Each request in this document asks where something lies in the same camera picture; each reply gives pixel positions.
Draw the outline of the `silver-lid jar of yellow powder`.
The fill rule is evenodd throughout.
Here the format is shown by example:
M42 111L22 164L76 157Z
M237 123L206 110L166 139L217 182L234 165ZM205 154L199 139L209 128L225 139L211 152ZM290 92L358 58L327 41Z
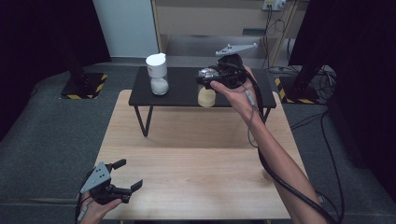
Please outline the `silver-lid jar of yellow powder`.
M219 78L219 73L213 68L204 68L198 72L196 77L215 77ZM198 104L202 107L211 107L216 102L216 92L207 90L205 87L198 85Z

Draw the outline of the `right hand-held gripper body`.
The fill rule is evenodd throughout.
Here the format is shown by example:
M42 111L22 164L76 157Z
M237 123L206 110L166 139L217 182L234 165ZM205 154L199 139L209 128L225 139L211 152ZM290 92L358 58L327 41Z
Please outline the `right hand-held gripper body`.
M229 89L236 89L242 86L247 81L249 74L238 52L257 47L256 43L246 45L228 44L224 49L217 51L215 55L220 56L217 62L220 74L219 82Z

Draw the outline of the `person's left hand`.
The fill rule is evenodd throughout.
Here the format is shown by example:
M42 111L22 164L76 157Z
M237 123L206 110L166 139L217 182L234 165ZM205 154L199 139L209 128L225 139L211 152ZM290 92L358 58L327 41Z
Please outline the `person's left hand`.
M87 191L82 194L81 209L78 224L100 224L105 215L122 203L116 199L105 205L97 203Z

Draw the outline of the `black stand with striped base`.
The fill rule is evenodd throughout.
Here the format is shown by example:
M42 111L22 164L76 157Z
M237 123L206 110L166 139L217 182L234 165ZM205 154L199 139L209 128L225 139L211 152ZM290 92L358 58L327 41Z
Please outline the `black stand with striped base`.
M303 66L296 77L279 77L276 79L280 100L288 104L318 104L319 96L310 81L317 74L318 68Z
M107 79L103 73L87 73L78 62L67 65L70 78L61 91L62 99L94 99Z

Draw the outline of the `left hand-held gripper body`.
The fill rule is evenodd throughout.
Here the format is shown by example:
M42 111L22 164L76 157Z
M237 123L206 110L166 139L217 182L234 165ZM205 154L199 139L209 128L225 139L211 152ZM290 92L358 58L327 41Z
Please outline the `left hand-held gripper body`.
M89 192L91 197L99 204L105 205L113 200L121 199L123 203L130 201L131 189L117 188L111 183L111 171L103 161L91 171L90 176L80 189L80 193Z

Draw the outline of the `person's right hand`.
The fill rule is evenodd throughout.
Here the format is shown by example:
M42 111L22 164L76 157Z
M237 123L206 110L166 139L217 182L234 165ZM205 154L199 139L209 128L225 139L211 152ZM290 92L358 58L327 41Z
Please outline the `person's right hand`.
M223 94L227 98L233 109L248 126L262 123L259 112L251 104L251 102L257 102L257 99L253 84L249 79L236 89L228 89L215 80L210 82L210 86L213 90Z

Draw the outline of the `white power strip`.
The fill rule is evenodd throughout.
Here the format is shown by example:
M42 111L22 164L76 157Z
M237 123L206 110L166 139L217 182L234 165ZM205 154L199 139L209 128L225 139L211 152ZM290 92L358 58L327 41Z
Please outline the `white power strip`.
M263 0L262 9L264 11L282 11L286 5L286 0Z

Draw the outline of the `white-lid jar of white powder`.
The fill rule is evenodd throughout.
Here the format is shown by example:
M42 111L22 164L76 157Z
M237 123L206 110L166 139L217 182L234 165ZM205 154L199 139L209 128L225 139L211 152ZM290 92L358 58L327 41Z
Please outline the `white-lid jar of white powder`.
M166 55L164 53L152 54L147 57L146 64L152 93L166 94L169 90Z

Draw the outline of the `white panel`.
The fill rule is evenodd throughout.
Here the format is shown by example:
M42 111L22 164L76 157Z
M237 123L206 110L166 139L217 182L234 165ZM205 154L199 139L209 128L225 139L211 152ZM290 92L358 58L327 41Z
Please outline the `white panel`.
M93 0L111 57L146 58L159 47L151 0Z

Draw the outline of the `black shelf with metal legs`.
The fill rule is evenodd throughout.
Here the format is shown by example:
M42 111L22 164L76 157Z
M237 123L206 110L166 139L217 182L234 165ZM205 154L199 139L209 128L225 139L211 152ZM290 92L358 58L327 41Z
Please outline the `black shelf with metal legs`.
M148 69L140 67L129 98L129 106L134 108L142 134L149 135L149 125L154 106L198 106L198 85L194 76L197 67L169 67L169 91L165 95L155 95L151 91Z

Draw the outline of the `black curtain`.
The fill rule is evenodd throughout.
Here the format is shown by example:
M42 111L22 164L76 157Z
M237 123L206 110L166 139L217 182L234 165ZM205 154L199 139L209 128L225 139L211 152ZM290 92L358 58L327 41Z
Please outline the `black curtain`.
M335 72L345 149L396 201L396 0L310 0L290 63Z
M50 38L53 21L81 65L110 60L93 0L0 0L0 140L35 84L67 70Z

